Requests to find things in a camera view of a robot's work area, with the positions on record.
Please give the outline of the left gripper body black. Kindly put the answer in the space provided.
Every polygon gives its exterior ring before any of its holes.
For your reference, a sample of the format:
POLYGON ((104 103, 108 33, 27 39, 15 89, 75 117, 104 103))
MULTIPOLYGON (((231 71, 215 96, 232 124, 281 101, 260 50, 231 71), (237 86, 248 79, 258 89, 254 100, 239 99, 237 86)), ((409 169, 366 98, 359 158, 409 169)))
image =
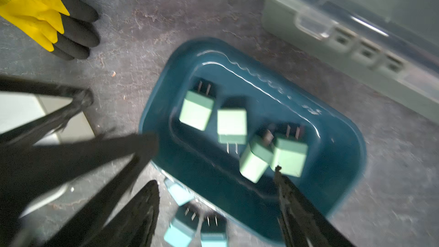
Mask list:
MULTIPOLYGON (((90 89, 38 82, 3 75, 2 91, 19 91, 72 98, 68 111, 78 113, 93 101, 90 89)), ((52 238, 46 247, 85 247, 115 217, 112 211, 159 150, 155 133, 130 134, 61 145, 31 145, 1 136, 1 245, 37 247, 20 216, 37 197, 69 181, 126 156, 131 161, 52 238)))

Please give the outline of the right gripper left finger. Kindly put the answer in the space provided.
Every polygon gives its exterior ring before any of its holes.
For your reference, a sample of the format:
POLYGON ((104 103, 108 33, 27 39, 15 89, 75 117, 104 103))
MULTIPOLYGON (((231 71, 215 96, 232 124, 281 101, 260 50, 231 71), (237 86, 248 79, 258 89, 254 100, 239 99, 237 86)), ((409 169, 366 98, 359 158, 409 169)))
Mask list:
POLYGON ((158 182, 148 182, 86 247, 149 247, 159 215, 158 182))

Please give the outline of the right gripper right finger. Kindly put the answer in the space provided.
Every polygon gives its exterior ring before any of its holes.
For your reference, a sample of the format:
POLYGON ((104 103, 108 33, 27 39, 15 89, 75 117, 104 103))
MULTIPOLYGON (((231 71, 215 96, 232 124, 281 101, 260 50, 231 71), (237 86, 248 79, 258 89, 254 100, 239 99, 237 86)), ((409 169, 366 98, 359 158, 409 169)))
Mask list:
POLYGON ((298 187, 275 168, 274 183, 278 188, 281 215, 278 223, 287 247, 352 247, 298 187))

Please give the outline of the teal plug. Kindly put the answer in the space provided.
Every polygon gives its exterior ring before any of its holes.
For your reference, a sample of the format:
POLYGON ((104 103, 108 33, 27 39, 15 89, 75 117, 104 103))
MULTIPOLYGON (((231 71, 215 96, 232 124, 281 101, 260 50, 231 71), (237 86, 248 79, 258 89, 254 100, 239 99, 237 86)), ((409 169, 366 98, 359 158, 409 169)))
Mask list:
POLYGON ((228 247, 226 220, 217 215, 205 217, 200 230, 200 239, 202 247, 228 247))
POLYGON ((196 211, 187 206, 178 208, 163 239, 173 247, 188 247, 195 237, 199 224, 196 211))
POLYGON ((177 205, 180 207, 182 205, 185 205, 192 200, 195 199, 195 196, 193 193, 186 190, 183 186, 181 186, 179 183, 166 178, 164 180, 164 184, 169 192, 169 194, 172 196, 174 201, 177 203, 177 205))

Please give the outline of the teal plug top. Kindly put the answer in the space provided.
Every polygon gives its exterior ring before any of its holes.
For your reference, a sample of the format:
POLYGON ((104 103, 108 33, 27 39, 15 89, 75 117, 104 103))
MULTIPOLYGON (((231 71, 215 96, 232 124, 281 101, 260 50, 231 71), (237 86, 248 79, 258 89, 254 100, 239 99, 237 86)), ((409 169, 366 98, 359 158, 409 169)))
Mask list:
POLYGON ((177 203, 177 205, 180 207, 182 205, 185 205, 192 200, 195 199, 195 196, 193 193, 186 190, 183 186, 181 186, 179 183, 166 178, 164 180, 164 184, 169 192, 169 194, 172 196, 174 201, 177 203))

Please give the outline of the white plastic tray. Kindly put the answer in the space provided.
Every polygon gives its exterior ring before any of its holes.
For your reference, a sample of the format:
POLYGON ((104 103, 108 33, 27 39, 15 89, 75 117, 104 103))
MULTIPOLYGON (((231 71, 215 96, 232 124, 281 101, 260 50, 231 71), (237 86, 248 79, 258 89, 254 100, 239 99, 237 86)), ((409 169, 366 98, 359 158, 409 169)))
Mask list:
POLYGON ((65 113, 72 98, 1 91, 1 136, 31 145, 61 145, 95 137, 85 114, 65 113))

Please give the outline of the green plug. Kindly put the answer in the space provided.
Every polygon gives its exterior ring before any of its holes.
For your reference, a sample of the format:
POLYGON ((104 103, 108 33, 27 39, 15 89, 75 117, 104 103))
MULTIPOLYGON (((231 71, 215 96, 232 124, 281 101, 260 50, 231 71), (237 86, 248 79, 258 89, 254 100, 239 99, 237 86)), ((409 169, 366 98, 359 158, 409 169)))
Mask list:
POLYGON ((221 108, 217 111, 218 142, 231 147, 238 154, 240 145, 245 145, 248 136, 247 110, 244 108, 221 108))
POLYGON ((202 92, 203 82, 200 81, 197 90, 188 90, 184 98, 179 121, 192 128, 205 131, 214 107, 214 98, 209 96, 211 84, 206 92, 202 92))
POLYGON ((308 145, 299 139, 300 127, 293 135, 292 127, 288 124, 284 133, 276 133, 272 142, 273 158, 270 167, 273 171, 281 168, 286 176, 301 177, 306 158, 308 145))
POLYGON ((240 173, 254 184, 259 182, 272 161, 273 138, 269 129, 263 135, 255 135, 240 157, 240 173))

